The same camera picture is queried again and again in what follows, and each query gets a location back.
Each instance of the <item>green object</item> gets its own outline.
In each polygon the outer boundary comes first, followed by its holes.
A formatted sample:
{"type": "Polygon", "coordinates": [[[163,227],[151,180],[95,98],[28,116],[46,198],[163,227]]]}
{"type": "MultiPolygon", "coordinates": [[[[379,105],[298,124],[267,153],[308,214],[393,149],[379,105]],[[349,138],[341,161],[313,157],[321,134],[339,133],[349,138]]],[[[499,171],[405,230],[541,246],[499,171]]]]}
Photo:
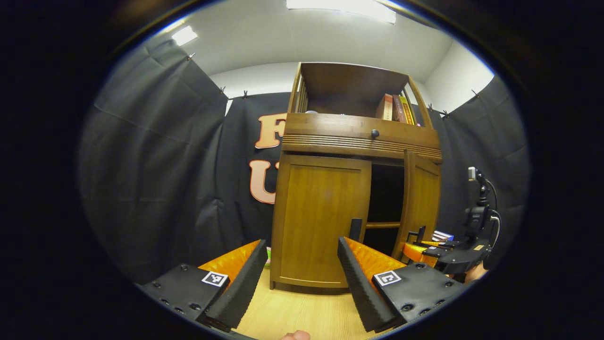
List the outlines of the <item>green object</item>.
{"type": "Polygon", "coordinates": [[[265,267],[269,267],[271,265],[271,247],[266,247],[266,254],[268,259],[266,260],[265,267]]]}

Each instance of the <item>book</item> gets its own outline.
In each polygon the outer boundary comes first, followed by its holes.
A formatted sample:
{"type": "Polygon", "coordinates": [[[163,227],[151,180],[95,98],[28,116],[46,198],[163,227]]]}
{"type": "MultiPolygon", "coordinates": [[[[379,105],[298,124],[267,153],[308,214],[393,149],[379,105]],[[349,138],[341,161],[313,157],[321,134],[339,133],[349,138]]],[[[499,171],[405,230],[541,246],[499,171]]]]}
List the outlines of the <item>book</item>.
{"type": "Polygon", "coordinates": [[[405,96],[399,96],[400,104],[403,106],[403,111],[405,112],[405,117],[407,118],[407,122],[411,125],[415,125],[415,121],[413,120],[413,115],[411,114],[411,108],[409,107],[409,103],[407,102],[407,98],[405,96]]]}
{"type": "Polygon", "coordinates": [[[444,232],[435,230],[432,235],[433,242],[453,241],[453,235],[445,234],[444,232]]]}
{"type": "Polygon", "coordinates": [[[395,120],[395,121],[401,122],[401,123],[408,123],[407,117],[405,116],[405,111],[403,110],[403,105],[400,102],[399,96],[393,95],[392,101],[394,102],[394,110],[393,110],[394,112],[393,112],[392,120],[395,120]]]}
{"type": "Polygon", "coordinates": [[[392,95],[384,94],[384,98],[377,106],[376,118],[392,120],[392,95]]]}
{"type": "MultiPolygon", "coordinates": [[[[405,89],[403,89],[403,94],[405,95],[405,98],[407,99],[407,101],[409,101],[409,95],[407,95],[407,91],[405,91],[405,89]]],[[[411,111],[411,118],[413,119],[413,125],[421,126],[417,122],[417,116],[415,115],[415,110],[413,110],[413,107],[411,107],[411,105],[409,105],[409,109],[411,111]]]]}

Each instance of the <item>red book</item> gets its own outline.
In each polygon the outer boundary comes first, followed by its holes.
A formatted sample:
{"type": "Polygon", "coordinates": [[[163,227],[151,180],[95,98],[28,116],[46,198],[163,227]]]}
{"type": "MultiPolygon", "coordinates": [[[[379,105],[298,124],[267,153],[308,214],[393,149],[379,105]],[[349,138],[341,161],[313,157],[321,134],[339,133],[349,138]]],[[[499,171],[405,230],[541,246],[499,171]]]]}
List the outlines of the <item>red book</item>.
{"type": "Polygon", "coordinates": [[[393,97],[392,100],[394,101],[394,107],[395,107],[395,110],[394,110],[395,115],[392,120],[395,120],[395,118],[396,118],[397,122],[407,123],[407,117],[405,116],[403,106],[400,103],[399,96],[394,95],[392,97],[393,97]]]}

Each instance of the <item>wooden cabinet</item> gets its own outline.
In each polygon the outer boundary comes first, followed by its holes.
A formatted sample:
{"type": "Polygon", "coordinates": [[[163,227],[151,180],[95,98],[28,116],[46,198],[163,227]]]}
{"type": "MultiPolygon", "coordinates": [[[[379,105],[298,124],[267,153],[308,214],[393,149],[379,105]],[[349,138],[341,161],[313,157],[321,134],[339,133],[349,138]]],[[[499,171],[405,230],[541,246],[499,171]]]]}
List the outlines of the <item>wooden cabinet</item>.
{"type": "Polygon", "coordinates": [[[338,237],[349,234],[352,218],[367,221],[371,162],[308,155],[283,155],[279,162],[273,281],[347,287],[338,237]]]}
{"type": "Polygon", "coordinates": [[[271,288],[276,282],[347,287],[337,239],[349,235],[353,218],[362,219],[361,242],[366,229],[397,228],[389,240],[397,259],[409,231],[426,226],[430,238],[438,216],[441,162],[438,134],[411,77],[360,65],[301,63],[277,176],[271,288]],[[424,126],[374,118],[384,94],[406,96],[406,85],[424,126]],[[375,165],[404,177],[404,186],[393,187],[387,197],[402,201],[400,218],[395,214],[393,221],[367,220],[370,206],[379,206],[370,204],[372,183],[380,185],[376,179],[383,175],[372,174],[375,165]]]}

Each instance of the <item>wooden floor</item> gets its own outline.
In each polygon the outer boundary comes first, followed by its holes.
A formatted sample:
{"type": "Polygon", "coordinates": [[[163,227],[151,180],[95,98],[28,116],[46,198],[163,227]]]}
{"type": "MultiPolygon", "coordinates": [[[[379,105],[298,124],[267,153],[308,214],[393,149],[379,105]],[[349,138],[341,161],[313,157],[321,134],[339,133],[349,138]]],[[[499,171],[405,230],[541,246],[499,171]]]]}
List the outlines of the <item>wooden floor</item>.
{"type": "Polygon", "coordinates": [[[279,283],[270,290],[269,273],[270,269],[263,269],[235,332],[260,340],[279,340],[296,330],[308,332],[311,340],[365,340],[381,334],[363,329],[350,293],[279,283]]]}

